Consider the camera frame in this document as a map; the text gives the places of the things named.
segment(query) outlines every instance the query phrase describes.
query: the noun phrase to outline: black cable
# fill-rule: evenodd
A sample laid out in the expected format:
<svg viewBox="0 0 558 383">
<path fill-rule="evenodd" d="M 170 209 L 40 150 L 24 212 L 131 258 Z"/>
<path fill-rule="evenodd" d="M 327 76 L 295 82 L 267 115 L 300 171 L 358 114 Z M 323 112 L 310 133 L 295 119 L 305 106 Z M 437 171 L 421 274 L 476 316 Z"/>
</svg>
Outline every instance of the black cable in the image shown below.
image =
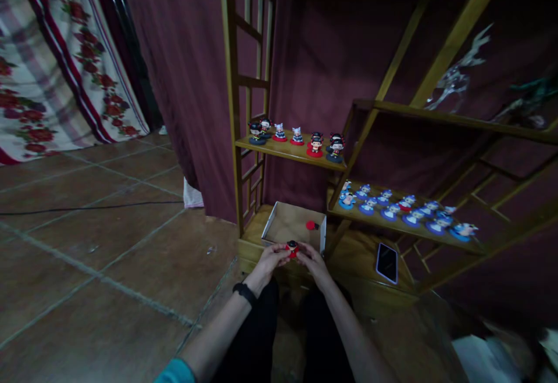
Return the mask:
<svg viewBox="0 0 558 383">
<path fill-rule="evenodd" d="M 175 204 L 175 203 L 182 203 L 180 201 L 170 201 L 170 202 L 141 202 L 141 203 L 130 203 L 126 205 L 117 205 L 117 206 L 99 206 L 99 207 L 74 207 L 68 209 L 47 209 L 47 210 L 38 210 L 36 212 L 18 212 L 18 213 L 0 213 L 0 216 L 23 216 L 25 214 L 39 214 L 39 213 L 50 213 L 50 212 L 72 212 L 74 210 L 98 210 L 98 209 L 118 209 L 119 207 L 130 207 L 130 206 L 141 206 L 146 204 Z"/>
</svg>

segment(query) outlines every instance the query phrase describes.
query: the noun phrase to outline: black pants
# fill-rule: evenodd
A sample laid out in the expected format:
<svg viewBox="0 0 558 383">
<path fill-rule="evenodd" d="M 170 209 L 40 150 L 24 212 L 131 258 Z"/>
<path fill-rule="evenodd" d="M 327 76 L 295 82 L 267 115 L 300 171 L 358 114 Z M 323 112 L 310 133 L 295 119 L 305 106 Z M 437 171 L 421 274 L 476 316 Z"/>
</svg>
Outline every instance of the black pants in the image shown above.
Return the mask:
<svg viewBox="0 0 558 383">
<path fill-rule="evenodd" d="M 352 306 L 346 289 L 339 287 Z M 279 286 L 273 278 L 238 330 L 213 383 L 267 383 L 271 378 Z M 307 331 L 304 382 L 354 382 L 349 360 L 324 295 L 314 287 L 301 303 Z"/>
</svg>

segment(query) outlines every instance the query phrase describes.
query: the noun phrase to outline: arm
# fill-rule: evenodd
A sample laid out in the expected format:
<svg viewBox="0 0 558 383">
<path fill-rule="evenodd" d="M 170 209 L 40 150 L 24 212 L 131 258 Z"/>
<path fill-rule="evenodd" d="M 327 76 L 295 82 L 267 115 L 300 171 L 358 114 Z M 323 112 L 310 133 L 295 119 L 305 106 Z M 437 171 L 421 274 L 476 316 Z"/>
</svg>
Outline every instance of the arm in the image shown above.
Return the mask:
<svg viewBox="0 0 558 383">
<path fill-rule="evenodd" d="M 244 280 L 257 298 L 271 280 L 273 270 L 289 262 L 291 251 L 284 248 L 284 244 L 268 246 L 253 272 Z M 251 308 L 244 297 L 234 292 L 219 314 L 180 354 L 196 377 L 196 382 L 211 380 Z"/>
<path fill-rule="evenodd" d="M 296 261 L 308 268 L 316 285 L 325 296 L 327 306 L 337 326 L 343 347 L 349 359 L 353 377 L 358 383 L 385 382 L 395 383 L 394 372 L 382 357 L 382 354 L 366 337 L 354 312 L 339 290 L 320 254 L 310 245 L 298 243 L 299 252 Z"/>
</svg>

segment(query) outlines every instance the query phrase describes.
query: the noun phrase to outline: wooden shelf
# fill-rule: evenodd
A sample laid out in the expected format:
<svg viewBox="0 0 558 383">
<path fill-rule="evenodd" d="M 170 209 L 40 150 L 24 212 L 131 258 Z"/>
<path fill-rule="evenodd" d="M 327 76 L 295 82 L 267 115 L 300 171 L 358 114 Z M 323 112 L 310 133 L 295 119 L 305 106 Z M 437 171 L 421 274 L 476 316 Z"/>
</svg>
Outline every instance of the wooden shelf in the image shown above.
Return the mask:
<svg viewBox="0 0 558 383">
<path fill-rule="evenodd" d="M 287 142 L 275 142 L 272 138 L 269 138 L 265 145 L 252 145 L 249 142 L 250 137 L 252 135 L 243 137 L 236 141 L 236 146 L 245 149 L 251 149 L 253 151 L 259 151 L 263 153 L 267 153 L 269 155 L 279 156 L 281 158 L 292 159 L 298 162 L 304 162 L 311 165 L 320 166 L 322 168 L 327 168 L 334 171 L 345 171 L 347 168 L 346 163 L 343 161 L 342 163 L 334 163 L 330 162 L 326 159 L 326 147 L 329 143 L 328 139 L 324 140 L 324 145 L 322 146 L 322 151 L 324 155 L 321 158 L 313 158 L 306 154 L 307 150 L 307 143 L 310 140 L 310 134 L 303 134 L 302 137 L 304 138 L 304 145 L 303 146 L 295 146 L 291 145 L 291 138 L 293 137 L 293 133 L 291 130 L 285 130 L 285 135 L 287 136 Z"/>
<path fill-rule="evenodd" d="M 244 235 L 239 240 L 240 243 L 246 242 L 251 247 L 258 246 L 263 250 L 264 245 L 262 244 L 262 232 L 266 226 L 267 219 L 269 219 L 272 209 L 273 207 L 270 205 L 262 205 L 245 229 Z M 329 240 L 333 238 L 334 232 L 335 227 L 333 225 L 328 225 L 325 234 L 326 248 Z M 416 290 L 413 279 L 408 272 L 404 259 L 399 258 L 399 282 L 397 285 L 390 283 L 376 272 L 376 254 L 379 242 L 378 238 L 367 236 L 362 232 L 351 230 L 347 231 L 335 253 L 327 262 L 327 266 L 332 277 L 335 278 L 336 275 L 341 275 L 344 277 L 351 276 L 363 278 L 371 281 L 375 285 L 381 286 L 382 288 L 387 288 L 388 290 L 398 290 L 414 295 Z M 382 242 L 395 248 L 395 245 L 386 239 Z M 244 255 L 245 250 L 247 250 L 247 248 L 239 248 L 238 254 L 240 257 L 249 258 Z M 257 259 L 255 259 L 255 256 L 252 256 L 252 259 L 249 259 L 249 261 L 254 262 L 257 261 Z M 304 267 L 299 266 L 296 263 L 288 263 L 285 266 L 285 269 L 288 273 L 298 276 L 308 274 Z"/>
<path fill-rule="evenodd" d="M 364 184 L 364 183 L 358 182 L 358 181 L 352 181 L 351 182 L 351 190 L 353 190 L 353 192 L 356 192 L 362 184 Z M 378 195 L 380 195 L 380 192 L 385 190 L 385 188 L 375 187 L 373 185 L 371 185 L 370 188 L 371 188 L 371 191 L 369 193 L 370 196 L 378 196 Z M 407 195 L 406 193 L 402 193 L 402 192 L 395 191 L 395 190 L 392 190 L 392 192 L 393 192 L 393 196 L 391 197 L 390 201 L 393 202 L 393 203 L 398 202 L 405 195 Z M 333 196 L 333 193 L 334 193 L 334 187 L 329 186 L 328 190 L 327 190 L 327 201 L 328 202 L 330 201 L 331 197 Z M 417 197 L 417 202 L 415 203 L 414 207 L 420 207 L 425 202 L 426 202 L 426 199 L 421 198 L 421 197 Z M 345 210 L 344 208 L 342 208 L 339 205 L 339 200 L 337 200 L 333 210 L 328 210 L 327 215 L 328 216 L 339 216 L 339 217 L 343 217 L 345 219 L 349 219 L 349 220 L 352 220 L 352 221 L 358 221 L 358 222 L 366 223 L 366 224 L 369 224 L 369 225 L 372 225 L 372 226 L 394 230 L 394 231 L 397 231 L 399 233 L 411 235 L 411 236 L 414 236 L 414 237 L 417 237 L 417 238 L 422 238 L 422 239 L 427 239 L 429 241 L 434 241 L 434 242 L 437 242 L 439 244 L 454 246 L 456 248 L 465 250 L 465 251 L 470 252 L 470 253 L 475 253 L 475 254 L 479 254 L 479 255 L 485 253 L 483 251 L 482 247 L 480 246 L 480 244 L 478 243 L 478 241 L 476 241 L 474 239 L 472 239 L 469 242 L 462 242 L 462 241 L 459 241 L 458 239 L 454 238 L 453 236 L 451 236 L 450 233 L 448 233 L 448 232 L 446 234 L 444 234 L 443 236 L 437 236 L 437 235 L 434 235 L 434 234 L 430 233 L 425 228 L 425 226 L 423 224 L 418 228 L 413 228 L 411 226 L 408 226 L 405 222 L 403 222 L 403 220 L 401 220 L 401 215 L 400 215 L 401 212 L 398 213 L 398 218 L 397 218 L 396 221 L 390 222 L 390 221 L 384 219 L 380 215 L 380 210 L 383 209 L 383 207 L 381 207 L 381 206 L 376 206 L 374 208 L 374 214 L 372 216 L 366 216 L 365 214 L 362 214 L 359 211 L 359 205 L 360 204 L 362 204 L 362 203 L 360 201 L 357 201 L 351 210 Z M 337 253 L 337 251 L 339 251 L 339 249 L 341 248 L 341 245 L 342 245 L 342 242 L 337 246 L 337 249 L 335 250 L 335 253 Z"/>
<path fill-rule="evenodd" d="M 485 120 L 472 119 L 458 114 L 441 113 L 425 109 L 412 108 L 406 105 L 387 101 L 374 101 L 357 99 L 354 104 L 358 109 L 377 109 L 383 112 L 400 114 L 402 116 L 417 117 L 433 123 L 454 124 L 478 130 L 492 131 L 512 137 L 527 139 L 534 142 L 558 145 L 558 134 L 543 130 L 534 130 L 526 127 L 510 126 L 507 124 L 490 123 Z"/>
</svg>

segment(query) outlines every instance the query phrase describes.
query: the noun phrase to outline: teal sleeve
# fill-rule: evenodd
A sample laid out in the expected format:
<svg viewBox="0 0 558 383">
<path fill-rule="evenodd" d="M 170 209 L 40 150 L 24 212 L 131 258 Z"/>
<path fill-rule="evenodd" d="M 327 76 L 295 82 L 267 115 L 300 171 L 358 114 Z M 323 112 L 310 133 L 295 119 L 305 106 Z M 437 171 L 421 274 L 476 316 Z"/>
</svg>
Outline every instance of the teal sleeve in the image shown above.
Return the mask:
<svg viewBox="0 0 558 383">
<path fill-rule="evenodd" d="M 155 383 L 196 383 L 192 370 L 181 359 L 172 359 Z"/>
</svg>

